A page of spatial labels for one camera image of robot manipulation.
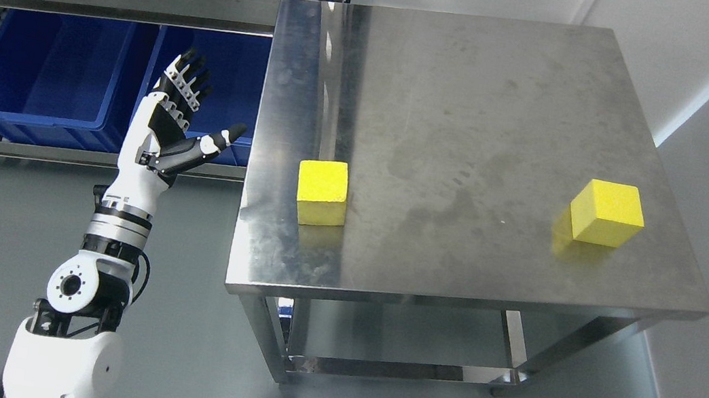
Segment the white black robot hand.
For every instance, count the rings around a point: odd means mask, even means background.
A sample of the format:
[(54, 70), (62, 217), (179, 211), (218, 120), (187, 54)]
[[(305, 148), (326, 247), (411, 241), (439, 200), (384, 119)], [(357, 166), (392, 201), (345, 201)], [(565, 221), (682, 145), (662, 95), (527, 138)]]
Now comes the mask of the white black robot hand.
[(116, 166), (139, 183), (172, 187), (185, 171), (227, 152), (248, 131), (234, 124), (212, 134), (187, 131), (213, 87), (206, 58), (196, 48), (177, 55), (142, 99), (126, 131)]

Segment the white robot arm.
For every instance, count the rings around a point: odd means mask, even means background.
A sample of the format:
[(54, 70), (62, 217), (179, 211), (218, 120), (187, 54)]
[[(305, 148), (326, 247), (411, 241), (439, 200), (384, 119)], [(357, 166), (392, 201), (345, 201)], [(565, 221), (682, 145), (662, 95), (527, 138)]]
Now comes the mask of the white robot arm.
[(144, 247), (160, 186), (117, 177), (96, 185), (81, 249), (57, 267), (33, 314), (16, 330), (0, 376), (0, 398), (103, 398), (121, 374), (116, 329), (148, 275)]

